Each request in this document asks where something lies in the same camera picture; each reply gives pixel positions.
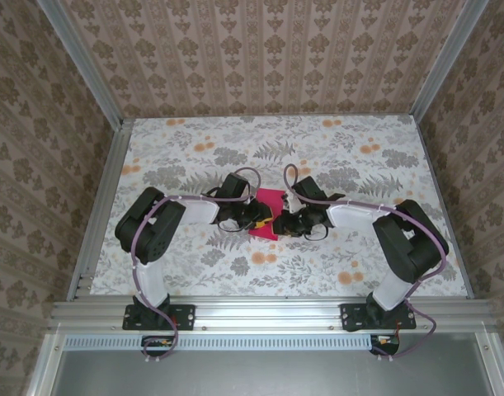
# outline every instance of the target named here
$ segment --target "pink cloth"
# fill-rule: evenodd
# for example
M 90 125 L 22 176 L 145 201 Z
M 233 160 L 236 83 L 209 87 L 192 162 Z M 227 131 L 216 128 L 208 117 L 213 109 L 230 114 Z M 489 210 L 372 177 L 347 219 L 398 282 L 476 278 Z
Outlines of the pink cloth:
M 267 204 L 270 206 L 273 219 L 281 214 L 283 210 L 283 195 L 285 194 L 282 190 L 270 190 L 268 188 L 260 188 L 257 192 L 256 198 L 259 202 Z M 271 239 L 272 241 L 277 240 L 277 235 L 273 233 L 272 223 L 269 223 L 259 229 L 251 229 L 249 231 L 250 235 L 259 238 Z

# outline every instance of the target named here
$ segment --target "floral table surface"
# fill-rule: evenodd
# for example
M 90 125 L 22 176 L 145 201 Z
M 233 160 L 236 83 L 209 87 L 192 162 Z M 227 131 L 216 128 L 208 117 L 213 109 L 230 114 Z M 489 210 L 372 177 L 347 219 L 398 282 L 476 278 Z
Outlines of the floral table surface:
M 200 194 L 242 166 L 265 188 L 284 190 L 282 171 L 296 163 L 330 195 L 393 205 L 420 203 L 450 236 L 412 117 L 408 115 L 243 116 L 136 120 L 92 283 L 92 294 L 134 293 L 130 255 L 114 228 L 147 186 L 166 194 Z M 249 175 L 253 184 L 253 174 Z M 418 295 L 466 295 L 450 243 L 449 265 Z M 388 270 L 374 235 L 347 227 L 309 242 L 273 242 L 208 224 L 180 226 L 160 259 L 174 295 L 367 295 Z

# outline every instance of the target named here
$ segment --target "wallpaper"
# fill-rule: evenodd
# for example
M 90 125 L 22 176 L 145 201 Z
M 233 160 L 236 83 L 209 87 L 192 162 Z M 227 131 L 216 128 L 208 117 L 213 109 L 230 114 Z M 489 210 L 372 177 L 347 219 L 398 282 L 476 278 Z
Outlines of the wallpaper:
M 421 128 L 478 297 L 504 341 L 504 1 L 491 1 Z
M 464 0 L 64 0 L 123 117 L 406 113 Z
M 114 232 L 145 188 L 198 195 L 220 186 L 239 167 L 251 166 L 261 174 L 261 188 L 285 191 L 283 169 L 288 163 L 297 164 L 300 179 L 313 177 L 327 196 L 341 192 L 348 199 L 390 206 L 416 200 L 451 241 L 417 126 L 409 115 L 136 120 L 91 293 L 136 291 L 132 260 Z M 253 173 L 243 176 L 256 184 Z M 186 224 L 178 227 L 159 261 L 172 295 L 366 296 L 389 270 L 371 223 L 369 230 L 343 224 L 327 237 L 325 229 L 316 226 L 309 237 L 314 241 L 288 236 L 271 241 L 246 231 Z M 236 224 L 229 221 L 221 227 L 235 230 Z M 417 293 L 466 295 L 460 267 L 450 243 L 448 266 Z
M 66 298 L 111 135 L 35 2 L 0 0 L 0 395 Z

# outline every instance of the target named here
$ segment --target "wall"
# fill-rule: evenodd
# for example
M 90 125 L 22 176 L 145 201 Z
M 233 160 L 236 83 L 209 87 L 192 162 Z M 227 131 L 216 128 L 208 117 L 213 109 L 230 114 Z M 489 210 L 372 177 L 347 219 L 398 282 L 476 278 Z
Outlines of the wall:
M 0 395 L 66 298 L 111 134 L 35 2 L 0 0 Z
M 472 286 L 504 341 L 504 1 L 488 4 L 421 128 Z
M 464 0 L 64 0 L 125 117 L 408 112 Z

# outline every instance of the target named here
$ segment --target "gray floor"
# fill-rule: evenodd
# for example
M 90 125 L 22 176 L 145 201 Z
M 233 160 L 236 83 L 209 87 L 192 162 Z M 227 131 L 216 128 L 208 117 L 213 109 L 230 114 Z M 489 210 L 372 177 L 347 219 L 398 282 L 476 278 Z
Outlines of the gray floor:
M 367 351 L 182 351 L 159 363 L 146 363 L 132 351 L 65 352 L 53 394 L 485 396 L 492 391 L 475 337 L 440 334 L 391 363 Z

